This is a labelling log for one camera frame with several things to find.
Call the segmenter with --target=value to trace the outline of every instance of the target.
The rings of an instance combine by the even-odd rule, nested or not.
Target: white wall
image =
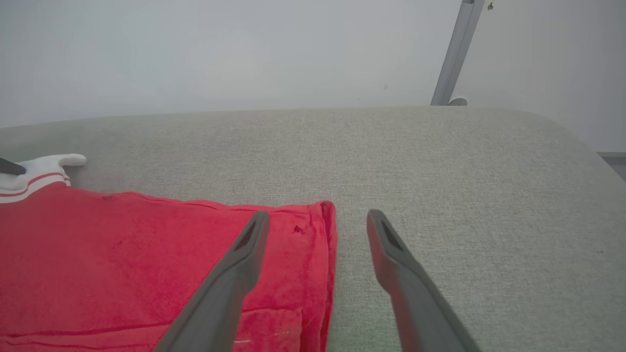
[[[0,127],[428,105],[460,0],[0,0]]]
[[[626,1],[494,0],[456,96],[545,115],[597,152],[626,152]]]

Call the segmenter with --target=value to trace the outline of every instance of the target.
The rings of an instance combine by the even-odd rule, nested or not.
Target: folded red fabric
[[[62,182],[0,204],[0,349],[152,350],[258,210],[270,213],[270,231],[233,350],[324,351],[331,202],[229,207]]]

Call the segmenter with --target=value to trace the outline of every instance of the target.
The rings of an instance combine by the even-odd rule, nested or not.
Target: red cloth
[[[270,231],[233,350],[324,351],[332,203],[228,207],[60,182],[0,204],[0,350],[152,350],[258,210]]]

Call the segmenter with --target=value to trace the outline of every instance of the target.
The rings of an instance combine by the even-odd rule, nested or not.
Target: red stripe
[[[13,194],[3,194],[3,193],[0,193],[0,197],[14,197],[15,195],[21,195],[21,194],[24,194],[24,193],[28,192],[28,186],[30,186],[30,185],[31,185],[31,183],[33,183],[33,182],[35,182],[35,181],[37,181],[37,180],[41,180],[41,179],[43,179],[44,177],[48,177],[48,176],[55,176],[55,175],[63,176],[63,174],[62,174],[62,173],[60,173],[60,172],[51,172],[51,173],[46,173],[46,174],[44,174],[44,175],[37,176],[37,177],[35,177],[34,179],[32,179],[32,180],[28,181],[28,184],[26,185],[26,189],[25,189],[25,190],[23,190],[22,192],[20,192],[20,193],[13,193]]]

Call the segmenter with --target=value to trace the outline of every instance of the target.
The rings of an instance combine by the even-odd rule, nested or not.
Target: gray floor
[[[626,157],[603,157],[603,159],[626,181]]]

